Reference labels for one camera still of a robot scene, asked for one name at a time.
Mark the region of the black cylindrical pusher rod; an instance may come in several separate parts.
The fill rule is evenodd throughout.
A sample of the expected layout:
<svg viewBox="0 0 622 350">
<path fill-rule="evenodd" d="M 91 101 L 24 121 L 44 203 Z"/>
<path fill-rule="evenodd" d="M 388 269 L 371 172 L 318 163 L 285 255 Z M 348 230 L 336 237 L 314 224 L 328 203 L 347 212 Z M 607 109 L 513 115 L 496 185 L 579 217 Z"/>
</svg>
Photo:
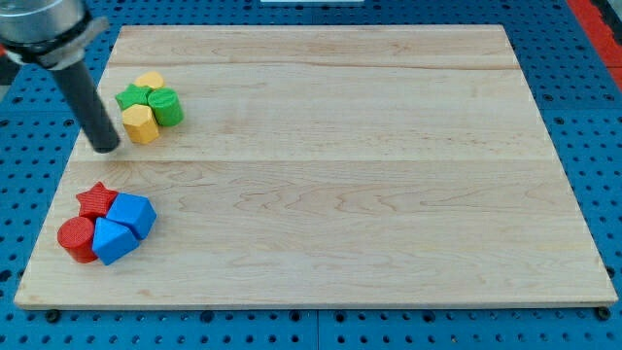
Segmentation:
<svg viewBox="0 0 622 350">
<path fill-rule="evenodd" d="M 64 69 L 52 70 L 52 77 L 92 149 L 99 154 L 115 150 L 120 145 L 121 139 L 108 116 L 86 64 L 79 61 Z"/>
</svg>

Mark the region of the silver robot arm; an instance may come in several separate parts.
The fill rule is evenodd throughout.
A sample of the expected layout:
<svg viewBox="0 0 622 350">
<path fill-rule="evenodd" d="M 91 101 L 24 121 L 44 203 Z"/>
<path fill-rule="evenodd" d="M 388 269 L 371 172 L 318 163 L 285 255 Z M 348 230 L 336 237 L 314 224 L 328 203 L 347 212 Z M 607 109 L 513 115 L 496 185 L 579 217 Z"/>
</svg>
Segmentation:
<svg viewBox="0 0 622 350">
<path fill-rule="evenodd" d="M 51 72 L 92 149 L 115 150 L 121 139 L 85 62 L 86 47 L 109 28 L 84 0 L 1 0 L 1 46 L 20 65 Z"/>
</svg>

